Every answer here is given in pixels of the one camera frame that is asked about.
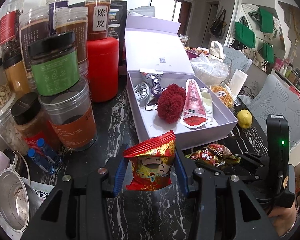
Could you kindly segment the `person right hand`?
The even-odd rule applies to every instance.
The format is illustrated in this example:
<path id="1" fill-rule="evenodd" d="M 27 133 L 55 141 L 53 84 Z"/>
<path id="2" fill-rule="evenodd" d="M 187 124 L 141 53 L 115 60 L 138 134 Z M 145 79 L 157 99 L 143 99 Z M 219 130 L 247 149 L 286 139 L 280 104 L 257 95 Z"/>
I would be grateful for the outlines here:
<path id="1" fill-rule="evenodd" d="M 279 237 L 283 237 L 291 232 L 297 221 L 297 209 L 295 202 L 290 208 L 275 206 L 269 213 L 273 227 Z"/>

